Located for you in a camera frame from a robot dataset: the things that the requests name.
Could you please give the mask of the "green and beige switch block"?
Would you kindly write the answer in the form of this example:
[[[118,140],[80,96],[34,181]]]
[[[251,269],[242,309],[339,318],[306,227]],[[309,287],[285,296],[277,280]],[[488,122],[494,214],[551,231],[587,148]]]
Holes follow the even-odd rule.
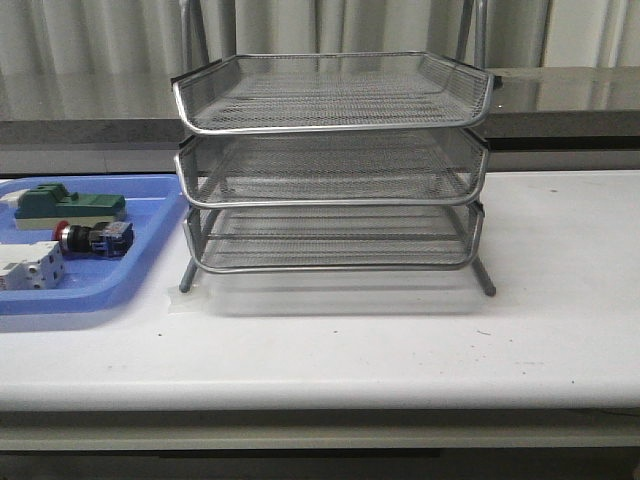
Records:
[[[82,226],[126,217],[123,195],[70,192],[63,183],[44,183],[24,191],[14,220],[19,230],[53,229],[67,221]]]

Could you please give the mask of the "blue plastic tray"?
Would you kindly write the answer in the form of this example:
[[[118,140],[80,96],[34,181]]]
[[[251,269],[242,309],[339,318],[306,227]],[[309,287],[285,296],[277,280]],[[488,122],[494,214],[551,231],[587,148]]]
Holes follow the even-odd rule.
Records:
[[[3,195],[42,183],[59,182],[78,193],[119,194],[126,199],[126,220],[134,243],[120,259],[87,257],[65,262],[59,286],[46,290],[1,293],[1,314],[91,312],[128,301],[142,283],[167,238],[186,211],[186,200],[174,174],[45,176],[9,180]]]

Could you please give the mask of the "white circuit breaker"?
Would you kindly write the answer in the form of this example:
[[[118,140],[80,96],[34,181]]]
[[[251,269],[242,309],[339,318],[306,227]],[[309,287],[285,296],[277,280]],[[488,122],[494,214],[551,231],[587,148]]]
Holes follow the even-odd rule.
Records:
[[[58,241],[1,245],[1,290],[55,288],[66,269]]]

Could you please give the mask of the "silver mesh tray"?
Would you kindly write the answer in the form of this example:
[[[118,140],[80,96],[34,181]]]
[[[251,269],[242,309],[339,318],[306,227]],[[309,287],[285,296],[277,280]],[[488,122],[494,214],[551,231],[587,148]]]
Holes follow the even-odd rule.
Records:
[[[192,136],[174,158],[200,208],[463,205],[478,198],[487,146],[464,129]]]
[[[473,126],[494,83],[421,51],[238,54],[171,81],[184,125],[209,136]]]
[[[458,270],[477,256],[483,207],[291,206],[191,209],[195,264],[215,274]]]

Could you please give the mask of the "red emergency push button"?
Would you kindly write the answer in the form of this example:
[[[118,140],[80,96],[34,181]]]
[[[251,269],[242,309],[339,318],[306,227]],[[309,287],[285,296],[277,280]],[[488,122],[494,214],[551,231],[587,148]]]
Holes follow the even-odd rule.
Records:
[[[60,221],[52,232],[67,255],[94,255],[103,258],[121,258],[135,240],[133,224],[125,221],[98,222],[82,226]]]

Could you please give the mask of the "small white part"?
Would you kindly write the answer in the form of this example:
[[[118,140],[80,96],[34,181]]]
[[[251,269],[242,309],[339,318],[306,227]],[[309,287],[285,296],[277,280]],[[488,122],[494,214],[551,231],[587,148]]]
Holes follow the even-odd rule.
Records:
[[[17,209],[21,198],[27,192],[27,189],[15,190],[8,192],[0,197],[0,203],[7,205],[10,208]]]

